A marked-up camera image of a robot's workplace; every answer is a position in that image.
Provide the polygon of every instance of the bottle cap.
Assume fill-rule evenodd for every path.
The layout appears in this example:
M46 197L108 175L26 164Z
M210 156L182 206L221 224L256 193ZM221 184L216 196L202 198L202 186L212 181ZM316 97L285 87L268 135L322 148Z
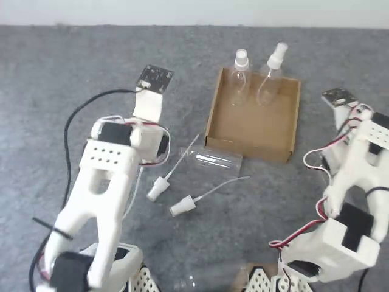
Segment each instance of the bottle cap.
M274 52L270 56L269 61L267 61L267 65L273 70L279 69L281 67L282 62L284 61L284 55L286 50L286 43L278 43Z
M238 71L246 71L248 68L249 58L247 57L247 51L245 49L237 50L235 57L235 69Z

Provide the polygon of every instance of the robotic arm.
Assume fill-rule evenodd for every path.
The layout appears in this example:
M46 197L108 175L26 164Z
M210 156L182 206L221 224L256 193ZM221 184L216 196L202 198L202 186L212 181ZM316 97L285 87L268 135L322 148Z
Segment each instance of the robotic arm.
M158 121L172 76L147 66L137 82L134 117L101 118L92 127L69 201L54 227L73 237L95 217L98 244L70 252L68 240L52 232L44 252L50 282L37 291L120 291L139 271L142 251L119 243L122 217L138 166L163 163L169 155L170 134ZM105 190L103 183L108 184Z
M374 266L389 223L389 117L358 104L344 89L323 98L345 135L322 151L332 176L323 194L327 219L285 245L280 260L280 269L306 282L344 279ZM344 202L352 186L365 191L368 213Z

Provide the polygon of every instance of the spray head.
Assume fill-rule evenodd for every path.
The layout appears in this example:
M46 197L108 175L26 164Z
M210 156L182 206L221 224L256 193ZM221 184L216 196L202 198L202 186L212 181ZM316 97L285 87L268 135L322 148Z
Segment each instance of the spray head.
M281 67L282 62L284 61L284 55L286 50L286 43L278 43L274 52L270 56L269 61L267 61L267 65L273 70L278 70Z
M180 202L170 207L170 213L175 217L194 208L196 208L195 200L191 196L186 196Z
M245 49L237 50L235 57L235 69L238 71L246 71L248 68L249 58L247 57L247 51Z

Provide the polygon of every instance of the transparent bottle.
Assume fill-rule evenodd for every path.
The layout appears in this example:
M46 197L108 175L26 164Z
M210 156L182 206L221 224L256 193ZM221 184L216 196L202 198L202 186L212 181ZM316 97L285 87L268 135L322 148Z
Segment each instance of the transparent bottle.
M272 103L278 94L283 76L281 64L284 60L286 50L286 43L278 43L267 64L263 65L260 69L260 75L263 81L256 92L256 101L261 106Z
M241 105L249 93L251 72L249 71L247 51L236 51L235 66L231 69L228 79L229 96L232 105Z
M191 269L173 281L174 292L239 291L249 284L249 273L243 263L217 263Z

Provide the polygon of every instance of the open cardboard tray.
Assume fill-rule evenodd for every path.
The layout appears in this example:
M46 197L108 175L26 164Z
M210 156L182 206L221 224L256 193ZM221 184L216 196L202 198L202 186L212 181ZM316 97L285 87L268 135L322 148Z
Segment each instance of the open cardboard tray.
M219 74L205 146L287 162L294 151L301 81L284 78L277 98L268 106L259 106L256 91L263 78L254 72L247 100L232 106L226 88L229 72L223 68Z

